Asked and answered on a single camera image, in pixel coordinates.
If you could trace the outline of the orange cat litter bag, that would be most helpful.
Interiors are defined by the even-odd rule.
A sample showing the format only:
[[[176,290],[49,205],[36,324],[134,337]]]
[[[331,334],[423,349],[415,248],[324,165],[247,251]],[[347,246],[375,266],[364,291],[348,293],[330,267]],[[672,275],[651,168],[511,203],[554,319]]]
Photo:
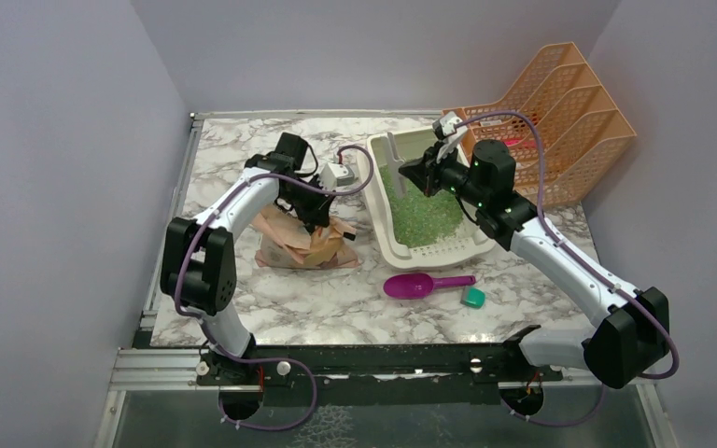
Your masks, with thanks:
[[[294,270],[356,268],[360,260],[348,243],[356,229],[336,216],[309,232],[299,219],[274,205],[264,207],[251,222],[261,234],[255,261],[261,267]]]

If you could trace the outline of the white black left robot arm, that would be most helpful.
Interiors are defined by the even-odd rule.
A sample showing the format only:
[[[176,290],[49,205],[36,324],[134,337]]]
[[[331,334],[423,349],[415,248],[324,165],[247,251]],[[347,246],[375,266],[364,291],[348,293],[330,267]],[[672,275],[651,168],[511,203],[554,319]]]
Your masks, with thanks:
[[[232,297],[237,287],[234,242],[267,205],[282,200],[308,232],[329,225],[332,196],[312,175],[299,175],[309,144],[282,133],[275,149],[250,157],[239,180],[195,218],[175,217],[165,234],[160,288],[176,310],[195,318],[206,339],[222,354],[220,369],[241,384],[255,374],[247,352],[253,336],[241,322]]]

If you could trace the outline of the magenta plastic litter scoop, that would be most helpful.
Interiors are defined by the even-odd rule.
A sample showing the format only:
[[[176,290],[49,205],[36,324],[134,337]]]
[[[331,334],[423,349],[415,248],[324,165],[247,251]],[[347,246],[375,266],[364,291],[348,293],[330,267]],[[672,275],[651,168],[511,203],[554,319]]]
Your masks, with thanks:
[[[403,273],[388,278],[383,291],[388,297],[401,300],[418,300],[436,289],[473,286],[474,275],[433,277],[427,273]]]

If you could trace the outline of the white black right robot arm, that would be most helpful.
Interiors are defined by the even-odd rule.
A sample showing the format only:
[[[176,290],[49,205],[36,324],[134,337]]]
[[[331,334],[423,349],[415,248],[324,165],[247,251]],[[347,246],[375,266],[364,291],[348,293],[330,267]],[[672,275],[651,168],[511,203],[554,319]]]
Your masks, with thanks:
[[[501,355],[515,380],[540,366],[591,371],[620,389],[649,378],[653,364],[673,356],[668,299],[656,287],[639,289],[603,269],[559,233],[537,206],[513,188],[516,162],[506,145],[484,140],[469,164],[456,153],[439,158],[441,143],[398,172],[427,196],[440,191],[475,207],[474,222],[489,238],[536,267],[579,307],[591,323],[585,330],[526,330]]]

